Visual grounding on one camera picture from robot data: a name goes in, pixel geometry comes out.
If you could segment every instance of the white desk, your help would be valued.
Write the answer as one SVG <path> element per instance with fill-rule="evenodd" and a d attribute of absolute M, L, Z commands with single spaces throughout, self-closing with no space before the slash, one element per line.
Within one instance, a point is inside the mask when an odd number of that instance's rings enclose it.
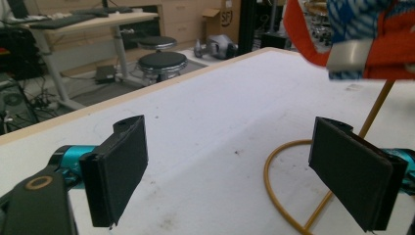
<path fill-rule="evenodd" d="M 96 18 L 54 30 L 31 29 L 30 31 L 37 42 L 37 47 L 58 90 L 61 98 L 60 103 L 74 110 L 84 107 L 69 98 L 67 90 L 62 83 L 60 71 L 73 69 L 118 55 L 122 78 L 127 79 L 127 64 L 119 26 L 149 21 L 157 16 L 158 14 L 155 13 L 110 14 L 108 18 Z M 112 27 L 115 30 L 114 40 L 99 42 L 93 45 L 83 45 L 63 51 L 52 51 L 46 41 L 46 34 L 64 35 L 100 27 Z"/>
<path fill-rule="evenodd" d="M 114 122 L 145 115 L 149 167 L 118 227 L 92 227 L 84 192 L 69 192 L 81 235 L 298 234 L 265 192 L 267 156 L 283 143 L 311 138 L 316 116 L 358 132 L 382 86 L 332 82 L 298 54 L 262 49 L 0 136 L 0 194 L 43 168 L 59 147 L 101 144 Z M 415 149 L 414 88 L 394 86 L 370 142 Z M 298 147 L 271 170 L 280 202 L 301 223 L 327 192 L 307 159 L 308 147 Z M 406 234 L 414 209 L 412 198 L 399 195 L 388 231 L 377 234 Z M 363 234 L 336 198 L 322 215 L 314 234 Z"/>

